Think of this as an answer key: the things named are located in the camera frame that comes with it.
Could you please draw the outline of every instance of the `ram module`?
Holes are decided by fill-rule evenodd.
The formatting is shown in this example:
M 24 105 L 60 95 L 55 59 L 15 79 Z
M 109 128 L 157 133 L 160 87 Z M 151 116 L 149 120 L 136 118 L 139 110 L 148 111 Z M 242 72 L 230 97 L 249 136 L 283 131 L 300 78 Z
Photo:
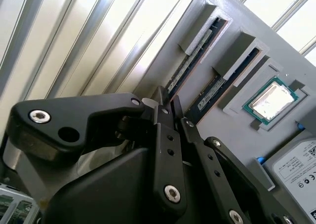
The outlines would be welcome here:
M 205 55 L 208 48 L 212 45 L 215 38 L 218 36 L 218 33 L 223 29 L 226 22 L 226 20 L 217 18 L 212 26 L 206 31 L 201 41 L 194 49 L 193 53 L 190 56 L 186 56 L 182 61 L 177 71 L 166 86 L 170 98 L 177 94 L 185 80 L 188 78 L 201 58 Z
M 224 80 L 218 73 L 216 73 L 212 81 L 199 94 L 198 98 L 186 112 L 185 117 L 197 124 L 216 104 L 216 102 L 221 98 L 226 90 L 229 89 L 229 87 L 247 68 L 252 60 L 256 58 L 259 52 L 259 49 L 254 48 L 227 81 Z

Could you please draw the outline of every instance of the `hard drive label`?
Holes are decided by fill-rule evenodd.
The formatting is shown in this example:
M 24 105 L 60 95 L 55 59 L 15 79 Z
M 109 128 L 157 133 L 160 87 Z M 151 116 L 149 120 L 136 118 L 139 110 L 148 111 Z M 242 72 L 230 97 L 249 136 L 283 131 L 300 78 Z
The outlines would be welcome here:
M 273 170 L 316 224 L 316 141 L 305 141 L 277 161 Z

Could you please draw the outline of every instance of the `gray plastic bracket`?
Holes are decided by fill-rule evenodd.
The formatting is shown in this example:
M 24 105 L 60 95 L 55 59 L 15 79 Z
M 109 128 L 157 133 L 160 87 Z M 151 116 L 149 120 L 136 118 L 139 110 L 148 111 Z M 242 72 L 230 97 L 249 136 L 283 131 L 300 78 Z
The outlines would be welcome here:
M 211 47 L 208 49 L 208 52 L 216 44 L 216 42 L 221 38 L 224 32 L 227 30 L 229 25 L 232 23 L 233 19 L 222 11 L 219 7 L 213 5 L 209 0 L 205 0 L 205 6 L 197 20 L 194 22 L 188 33 L 179 43 L 179 46 L 187 55 L 191 55 L 198 43 L 201 41 L 202 37 L 210 26 L 214 23 L 217 18 L 226 20 L 226 24 L 223 29 L 220 31 L 218 36 L 215 38 L 214 42 L 211 44 Z
M 262 165 L 255 157 L 252 161 L 250 161 L 247 168 L 268 191 L 271 191 L 276 187 L 268 173 L 265 171 L 265 169 L 262 167 Z
M 223 57 L 214 66 L 214 69 L 225 80 L 228 80 L 254 48 L 257 48 L 259 53 L 252 60 L 242 75 L 234 82 L 234 86 L 237 87 L 269 50 L 269 48 L 259 39 L 247 33 L 241 32 L 236 41 L 226 52 L 226 55 L 229 55 L 229 57 Z

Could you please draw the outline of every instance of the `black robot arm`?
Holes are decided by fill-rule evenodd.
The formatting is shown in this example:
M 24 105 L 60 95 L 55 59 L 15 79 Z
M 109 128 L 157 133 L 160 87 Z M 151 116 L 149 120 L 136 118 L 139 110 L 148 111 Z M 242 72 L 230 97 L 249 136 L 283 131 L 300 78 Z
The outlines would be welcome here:
M 177 96 L 159 87 L 152 99 L 154 108 L 129 93 L 12 108 L 3 159 L 19 152 L 11 168 L 44 224 L 296 223 L 219 138 L 201 138 Z M 78 175 L 82 154 L 126 140 L 122 155 Z

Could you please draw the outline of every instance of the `silver bolt head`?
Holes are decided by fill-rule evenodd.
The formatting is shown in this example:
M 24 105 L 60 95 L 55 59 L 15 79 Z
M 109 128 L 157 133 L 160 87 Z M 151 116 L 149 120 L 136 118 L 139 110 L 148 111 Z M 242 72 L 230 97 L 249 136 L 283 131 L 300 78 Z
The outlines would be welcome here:
M 193 124 L 191 121 L 189 121 L 189 120 L 187 120 L 187 124 L 188 124 L 190 127 L 194 127 L 194 124 Z
M 163 113 L 165 113 L 165 114 L 169 114 L 169 111 L 168 111 L 167 109 L 162 108 L 161 110 L 162 110 L 162 112 L 163 112 Z
M 283 218 L 284 218 L 286 224 L 293 224 L 293 222 L 291 221 L 291 219 L 289 217 L 283 216 Z
M 134 103 L 137 106 L 140 105 L 140 102 L 137 99 L 132 99 L 132 103 Z
M 32 121 L 39 124 L 44 124 L 50 121 L 50 115 L 46 111 L 34 110 L 31 111 L 29 117 Z
M 217 147 L 221 146 L 221 143 L 217 141 L 216 139 L 213 139 L 213 144 L 215 144 Z
M 234 224 L 243 224 L 243 220 L 242 220 L 241 216 L 235 210 L 230 210 L 229 216 L 231 217 Z
M 173 203 L 180 202 L 180 192 L 174 186 L 166 186 L 164 188 L 164 194 L 166 195 L 167 199 Z

